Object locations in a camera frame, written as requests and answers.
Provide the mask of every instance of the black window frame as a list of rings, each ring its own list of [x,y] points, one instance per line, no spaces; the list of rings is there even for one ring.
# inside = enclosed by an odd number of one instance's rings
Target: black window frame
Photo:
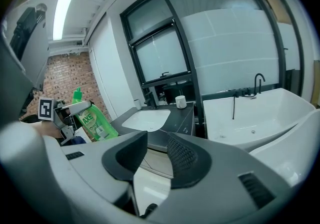
[[[185,65],[186,65],[187,71],[173,74],[173,75],[169,75],[169,76],[165,76],[163,78],[158,78],[158,79],[146,81],[141,64],[140,64],[140,61],[139,61],[139,57],[138,57],[138,54],[136,51],[136,47],[139,46],[139,44],[141,44],[145,40],[149,39],[150,37],[162,32],[162,31],[165,31],[169,28],[172,28],[172,27],[174,28],[176,35],[178,37],[178,40],[179,40],[179,43],[181,46],[181,50],[184,55],[183,57],[184,57],[184,61],[186,63]],[[128,42],[128,44],[131,47],[131,51],[133,53],[133,61],[135,63],[135,66],[138,69],[142,88],[149,88],[149,87],[152,87],[155,85],[162,85],[162,84],[165,85],[168,83],[169,79],[172,80],[172,82],[175,82],[176,80],[174,80],[174,78],[189,75],[191,73],[189,60],[186,56],[187,55],[186,49],[184,48],[178,27],[176,26],[176,22],[173,17],[169,17],[169,18],[155,24],[153,27],[145,30],[143,33],[141,33],[140,35],[138,35],[135,38],[133,38],[132,40],[130,40]]]
[[[121,20],[122,20],[122,24],[123,24],[123,30],[125,32],[125,37],[127,40],[127,44],[128,47],[130,49],[130,53],[131,53],[131,57],[133,59],[133,63],[135,66],[135,70],[137,72],[137,76],[139,78],[139,82],[141,85],[141,88],[144,92],[144,94],[146,94],[148,92],[148,87],[151,86],[157,86],[157,85],[162,85],[162,84],[167,84],[170,82],[175,82],[175,81],[179,81],[179,80],[185,80],[185,79],[191,79],[191,81],[193,82],[193,86],[194,86],[194,92],[195,92],[195,101],[196,101],[196,105],[198,108],[198,117],[199,117],[199,124],[202,125],[203,124],[203,120],[204,120],[204,115],[203,115],[203,105],[202,105],[202,96],[200,95],[200,90],[199,90],[199,84],[198,84],[198,79],[197,79],[197,71],[194,65],[194,61],[193,61],[193,57],[191,54],[191,49],[187,40],[187,36],[186,33],[182,27],[181,21],[172,5],[172,3],[170,2],[170,0],[165,0],[171,13],[172,13],[172,17],[173,21],[175,23],[175,29],[180,41],[180,45],[182,47],[182,52],[183,55],[185,57],[186,60],[186,65],[188,64],[189,66],[187,66],[188,72],[187,74],[175,74],[172,76],[168,76],[168,77],[164,77],[161,79],[157,79],[155,81],[146,83],[143,79],[143,73],[141,70],[140,64],[139,64],[139,59],[137,57],[137,54],[135,53],[135,51],[133,50],[132,46],[130,45],[130,42],[133,43],[134,41],[132,41],[133,39],[131,39],[131,31],[129,28],[129,23],[127,20],[127,16],[134,11],[136,8],[138,8],[139,6],[141,6],[145,1],[147,0],[137,0],[135,1],[132,5],[130,5],[123,13],[120,14]],[[277,47],[277,52],[278,52],[278,65],[279,65],[279,83],[275,85],[276,88],[282,87],[285,88],[286,85],[286,56],[285,56],[285,50],[284,50],[284,44],[282,41],[282,36],[280,34],[280,30],[279,27],[277,25],[277,20],[275,18],[275,15],[273,13],[273,11],[271,10],[271,8],[269,7],[269,4],[267,3],[266,0],[255,0],[256,3],[258,4],[258,6],[266,13],[268,20],[270,22],[271,28],[273,30],[273,34],[274,34],[274,40],[275,40],[275,44]],[[283,3],[283,5],[285,6],[286,11],[289,14],[289,17],[291,19],[291,22],[293,24],[293,29],[297,38],[297,43],[298,43],[298,50],[299,50],[299,60],[300,60],[300,81],[299,81],[299,88],[298,88],[298,92],[299,92],[299,96],[301,96],[302,93],[302,86],[303,86],[303,82],[304,82],[304,53],[303,53],[303,46],[302,46],[302,40],[301,40],[301,36],[299,33],[299,29],[296,23],[296,20],[293,16],[293,13],[288,5],[288,3],[286,2],[286,0],[281,0],[281,2]],[[155,32],[157,30],[157,27],[154,27],[150,30],[153,30],[153,32]],[[212,99],[216,99],[217,96],[216,94],[212,94]]]

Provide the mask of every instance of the white sink basin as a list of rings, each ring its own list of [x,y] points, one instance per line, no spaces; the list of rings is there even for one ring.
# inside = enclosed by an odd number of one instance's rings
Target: white sink basin
[[[124,121],[122,126],[141,131],[154,132],[164,126],[169,114],[169,110],[138,111]]]

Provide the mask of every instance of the countertop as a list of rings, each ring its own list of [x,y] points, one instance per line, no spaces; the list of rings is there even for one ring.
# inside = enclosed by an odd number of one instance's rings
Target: countertop
[[[170,114],[165,124],[157,131],[148,132],[148,148],[167,152],[168,136],[167,132],[175,132],[191,135],[194,122],[194,104],[188,103],[185,109],[178,109],[175,104],[159,106],[158,110],[170,110]],[[138,110],[133,107],[111,122],[119,135],[135,132],[135,129],[123,127],[122,124]]]

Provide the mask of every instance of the brick wall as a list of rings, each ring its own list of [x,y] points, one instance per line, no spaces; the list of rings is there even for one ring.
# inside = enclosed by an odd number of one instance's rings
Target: brick wall
[[[43,92],[34,92],[34,99],[23,117],[38,114],[39,97],[55,98],[71,104],[74,91],[81,87],[82,100],[94,102],[108,121],[111,121],[97,87],[88,53],[84,52],[79,56],[71,54],[49,57],[43,86]]]

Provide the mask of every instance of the white cup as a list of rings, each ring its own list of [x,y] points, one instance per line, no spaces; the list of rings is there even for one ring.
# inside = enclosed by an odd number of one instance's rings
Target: white cup
[[[176,107],[178,109],[184,109],[187,106],[186,97],[184,95],[177,96],[175,98]]]
[[[141,109],[142,109],[142,107],[141,107],[141,102],[140,102],[139,99],[134,100],[133,103],[134,103],[135,107],[137,108],[137,110],[141,110]]]

